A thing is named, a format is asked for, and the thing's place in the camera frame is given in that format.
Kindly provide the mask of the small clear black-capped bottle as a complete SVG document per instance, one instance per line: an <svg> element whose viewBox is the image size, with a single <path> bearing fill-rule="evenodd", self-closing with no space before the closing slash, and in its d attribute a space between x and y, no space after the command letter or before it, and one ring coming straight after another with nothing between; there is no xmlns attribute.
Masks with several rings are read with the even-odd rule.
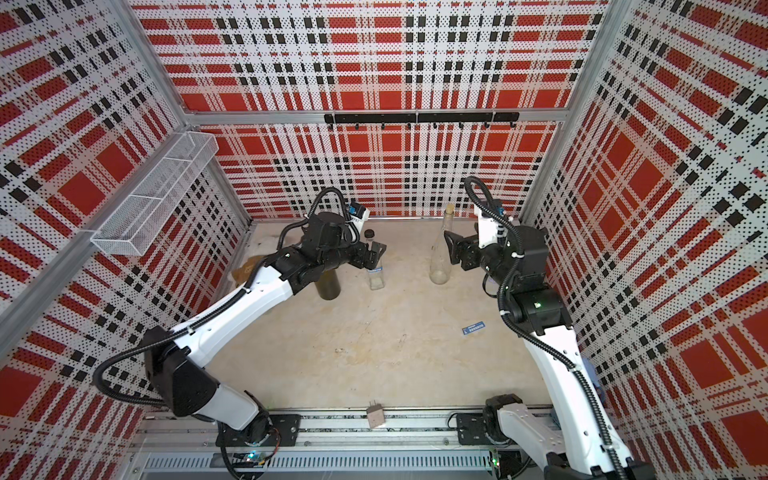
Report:
<svg viewBox="0 0 768 480"><path fill-rule="evenodd" d="M375 240L375 232L373 229L366 229L364 231L364 237L366 242ZM384 280L384 274L383 274L383 267L380 263L380 266L375 270L368 270L368 283L369 287L372 291L380 290L385 287L385 280Z"/></svg>

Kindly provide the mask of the tall clear corked bottle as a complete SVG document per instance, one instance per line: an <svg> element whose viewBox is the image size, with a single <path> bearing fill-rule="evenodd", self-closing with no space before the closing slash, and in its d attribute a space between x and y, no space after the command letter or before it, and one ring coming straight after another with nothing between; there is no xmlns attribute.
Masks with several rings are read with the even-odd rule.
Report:
<svg viewBox="0 0 768 480"><path fill-rule="evenodd" d="M451 230L453 219L454 205L447 204L443 212L439 233L432 246L429 278L435 285L444 285L450 279L452 265L445 240L445 233Z"/></svg>

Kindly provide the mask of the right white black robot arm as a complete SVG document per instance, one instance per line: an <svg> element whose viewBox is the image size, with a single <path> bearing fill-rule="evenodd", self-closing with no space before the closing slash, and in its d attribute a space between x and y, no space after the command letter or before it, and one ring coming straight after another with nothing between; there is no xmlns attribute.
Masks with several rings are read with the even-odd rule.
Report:
<svg viewBox="0 0 768 480"><path fill-rule="evenodd" d="M519 445L547 479L653 479L608 417L579 353L570 314L546 282L546 233L519 226L504 239L498 229L463 237L445 232L449 259L482 269L498 285L503 323L525 344L544 380L560 429L554 431L519 400L489 400L488 428L498 441Z"/></svg>

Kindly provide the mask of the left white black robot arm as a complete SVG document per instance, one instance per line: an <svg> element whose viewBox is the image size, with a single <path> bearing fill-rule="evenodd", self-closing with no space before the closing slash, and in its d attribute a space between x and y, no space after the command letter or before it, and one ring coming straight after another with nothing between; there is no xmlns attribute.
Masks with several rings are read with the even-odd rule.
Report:
<svg viewBox="0 0 768 480"><path fill-rule="evenodd" d="M148 379L175 415L201 415L234 430L258 423L263 407L215 379L206 366L255 320L324 273L344 264L376 267L386 247L362 237L370 213L357 203L348 211L348 216L310 215L300 242L264 257L238 289L171 330L155 328L145 335Z"/></svg>

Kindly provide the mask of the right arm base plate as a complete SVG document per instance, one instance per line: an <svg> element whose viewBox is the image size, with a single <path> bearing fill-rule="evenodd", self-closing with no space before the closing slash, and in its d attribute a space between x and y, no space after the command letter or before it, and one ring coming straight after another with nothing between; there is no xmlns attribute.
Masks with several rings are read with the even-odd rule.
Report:
<svg viewBox="0 0 768 480"><path fill-rule="evenodd" d="M511 441L507 438L494 438L489 433L481 413L459 413L451 416L458 442L462 446L507 446Z"/></svg>

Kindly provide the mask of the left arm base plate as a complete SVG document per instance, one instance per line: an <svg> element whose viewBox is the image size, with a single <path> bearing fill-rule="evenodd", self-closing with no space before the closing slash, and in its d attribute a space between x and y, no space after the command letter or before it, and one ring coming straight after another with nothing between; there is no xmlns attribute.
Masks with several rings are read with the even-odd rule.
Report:
<svg viewBox="0 0 768 480"><path fill-rule="evenodd" d="M228 425L217 435L216 446L234 447L292 447L296 444L302 416L298 414L259 414L243 430Z"/></svg>

